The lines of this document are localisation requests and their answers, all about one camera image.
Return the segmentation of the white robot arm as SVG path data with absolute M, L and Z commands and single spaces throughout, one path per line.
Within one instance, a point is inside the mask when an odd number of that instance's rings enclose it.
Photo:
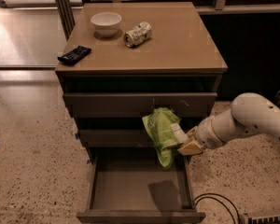
M 188 140 L 177 151 L 183 156 L 201 154 L 206 148 L 216 149 L 234 139 L 265 133 L 280 141 L 280 108 L 256 93 L 243 93 L 231 107 L 204 119 L 188 131 Z

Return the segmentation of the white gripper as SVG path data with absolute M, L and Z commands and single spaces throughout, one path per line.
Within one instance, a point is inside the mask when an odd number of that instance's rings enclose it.
M 216 149 L 224 145 L 224 143 L 215 134 L 212 126 L 212 119 L 212 117 L 204 119 L 198 126 L 191 128 L 187 132 L 188 137 L 195 135 L 195 138 L 199 143 L 196 140 L 188 140 L 177 149 L 181 155 L 199 155 L 203 153 L 203 147 Z

